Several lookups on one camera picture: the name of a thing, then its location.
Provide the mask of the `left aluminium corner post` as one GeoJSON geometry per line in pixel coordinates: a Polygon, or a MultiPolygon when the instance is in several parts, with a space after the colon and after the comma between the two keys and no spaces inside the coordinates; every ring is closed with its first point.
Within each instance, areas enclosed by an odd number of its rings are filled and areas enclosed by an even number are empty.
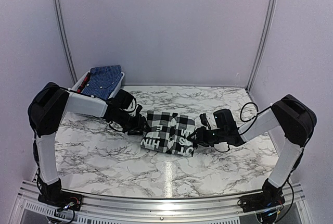
{"type": "Polygon", "coordinates": [[[61,7],[61,0],[53,0],[55,16],[57,27],[59,31],[61,46],[65,55],[66,64],[68,67],[69,75],[72,81],[72,84],[75,84],[78,81],[78,77],[76,74],[76,70],[74,67],[74,62],[72,58],[72,53],[69,45],[69,41],[67,38],[65,22],[63,19],[62,7],[61,7]]]}

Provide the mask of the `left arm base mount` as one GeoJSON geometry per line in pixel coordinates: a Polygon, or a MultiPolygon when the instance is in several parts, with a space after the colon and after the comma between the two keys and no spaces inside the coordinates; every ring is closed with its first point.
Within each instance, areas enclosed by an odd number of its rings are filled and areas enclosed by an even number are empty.
{"type": "Polygon", "coordinates": [[[50,200],[43,195],[38,196],[38,201],[47,205],[55,206],[61,210],[74,210],[81,209],[83,196],[81,194],[74,194],[69,192],[60,192],[60,197],[57,200],[50,200]]]}

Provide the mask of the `right aluminium corner post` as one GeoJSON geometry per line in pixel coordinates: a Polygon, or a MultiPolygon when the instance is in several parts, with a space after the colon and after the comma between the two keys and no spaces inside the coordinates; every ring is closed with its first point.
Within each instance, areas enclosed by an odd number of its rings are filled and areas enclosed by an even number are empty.
{"type": "Polygon", "coordinates": [[[261,64],[263,56],[264,56],[265,46],[267,43],[268,35],[269,35],[270,29],[272,26],[272,22],[273,22],[273,18],[274,18],[276,1],[277,0],[268,0],[263,29],[261,32],[258,48],[257,48],[256,54],[255,54],[255,59],[254,59],[254,63],[251,68],[247,86],[245,88],[248,93],[251,92],[251,90],[254,86],[254,82],[255,82],[255,79],[259,72],[259,67],[260,67],[260,64],[261,64]]]}

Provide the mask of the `black white checked shirt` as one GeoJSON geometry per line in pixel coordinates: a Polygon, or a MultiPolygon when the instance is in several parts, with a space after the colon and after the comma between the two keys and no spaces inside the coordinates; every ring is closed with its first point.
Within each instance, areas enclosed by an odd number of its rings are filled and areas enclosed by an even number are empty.
{"type": "Polygon", "coordinates": [[[178,113],[147,111],[150,132],[144,134],[140,146],[165,154],[192,157],[195,147],[187,138],[194,133],[195,120],[178,113]]]}

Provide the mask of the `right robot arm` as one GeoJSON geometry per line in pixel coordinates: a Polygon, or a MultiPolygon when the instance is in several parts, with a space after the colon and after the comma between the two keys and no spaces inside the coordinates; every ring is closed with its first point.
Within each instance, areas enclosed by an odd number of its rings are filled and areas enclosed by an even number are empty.
{"type": "Polygon", "coordinates": [[[298,167],[305,147],[309,143],[317,124],[316,114],[294,96],[288,94],[271,104],[255,116],[244,121],[240,127],[229,109],[221,109],[213,114],[216,128],[212,129],[203,115],[200,116],[202,127],[188,136],[195,145],[214,147],[219,143],[239,147],[256,137],[280,128],[284,135],[283,148],[277,163],[265,180],[261,193],[248,200],[241,198],[247,205],[259,203],[269,207],[282,193],[284,185],[298,167]]]}

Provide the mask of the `aluminium corner post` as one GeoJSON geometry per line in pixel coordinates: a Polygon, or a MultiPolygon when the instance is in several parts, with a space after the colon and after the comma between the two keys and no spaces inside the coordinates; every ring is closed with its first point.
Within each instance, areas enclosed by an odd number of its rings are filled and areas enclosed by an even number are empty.
{"type": "Polygon", "coordinates": [[[276,1],[277,0],[268,0],[263,29],[261,32],[258,48],[257,48],[256,54],[255,54],[255,59],[254,59],[254,63],[251,68],[247,86],[245,88],[248,93],[251,92],[251,90],[254,86],[254,82],[255,82],[255,79],[259,72],[259,67],[260,67],[260,64],[261,64],[263,56],[264,56],[265,46],[267,43],[268,35],[269,35],[270,29],[272,26],[272,22],[273,22],[273,18],[274,18],[276,1]]]}
{"type": "Polygon", "coordinates": [[[76,74],[76,70],[74,67],[74,62],[72,58],[72,53],[69,45],[69,41],[67,38],[65,22],[63,19],[62,7],[61,7],[61,0],[53,0],[55,16],[57,27],[59,31],[61,46],[65,55],[66,64],[68,67],[69,75],[72,81],[72,84],[75,84],[78,81],[78,77],[76,74]]]}

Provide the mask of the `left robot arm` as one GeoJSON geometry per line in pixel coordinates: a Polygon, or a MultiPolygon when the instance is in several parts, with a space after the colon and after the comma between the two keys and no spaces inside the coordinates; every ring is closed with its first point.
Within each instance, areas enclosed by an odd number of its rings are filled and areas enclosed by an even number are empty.
{"type": "Polygon", "coordinates": [[[28,107],[34,133],[33,156],[37,164],[39,201],[60,206],[71,199],[80,199],[80,195],[62,190],[56,167],[55,137],[67,113],[100,118],[109,125],[118,124],[122,133],[140,135],[150,131],[141,109],[135,97],[123,89],[114,97],[102,99],[48,83],[28,107]]]}

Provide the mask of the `blue gingham shirt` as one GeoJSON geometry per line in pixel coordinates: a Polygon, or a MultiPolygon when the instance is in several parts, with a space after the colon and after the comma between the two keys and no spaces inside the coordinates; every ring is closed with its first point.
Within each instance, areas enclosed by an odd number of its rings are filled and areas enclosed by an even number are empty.
{"type": "Polygon", "coordinates": [[[124,74],[120,65],[91,68],[91,77],[82,94],[107,100],[121,87],[124,74]]]}

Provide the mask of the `aluminium front frame rail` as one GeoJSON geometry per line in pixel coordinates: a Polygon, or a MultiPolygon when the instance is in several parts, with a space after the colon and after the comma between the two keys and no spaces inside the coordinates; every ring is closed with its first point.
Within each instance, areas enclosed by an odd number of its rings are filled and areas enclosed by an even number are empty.
{"type": "Polygon", "coordinates": [[[301,185],[286,186],[283,202],[249,210],[259,191],[200,198],[130,198],[80,193],[81,208],[58,211],[38,201],[23,181],[9,223],[313,223],[301,185]]]}

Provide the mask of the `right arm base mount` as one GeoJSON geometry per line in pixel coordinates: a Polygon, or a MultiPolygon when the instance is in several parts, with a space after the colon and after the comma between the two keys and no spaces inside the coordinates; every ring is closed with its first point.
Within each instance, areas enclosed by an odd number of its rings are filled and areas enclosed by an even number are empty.
{"type": "Polygon", "coordinates": [[[263,192],[256,194],[243,195],[237,202],[237,205],[242,208],[244,213],[257,211],[276,206],[282,206],[285,203],[283,194],[278,194],[272,197],[263,192]]]}

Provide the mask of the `red black plaid shirt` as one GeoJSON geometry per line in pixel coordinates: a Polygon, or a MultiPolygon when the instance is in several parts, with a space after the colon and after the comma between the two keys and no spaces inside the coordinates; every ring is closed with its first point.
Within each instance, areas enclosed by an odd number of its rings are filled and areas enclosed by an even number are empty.
{"type": "Polygon", "coordinates": [[[88,82],[90,80],[90,77],[91,77],[91,73],[88,72],[86,74],[85,78],[83,79],[83,81],[81,82],[80,86],[77,89],[78,93],[81,93],[84,90],[84,88],[86,87],[86,85],[88,84],[88,82]]]}

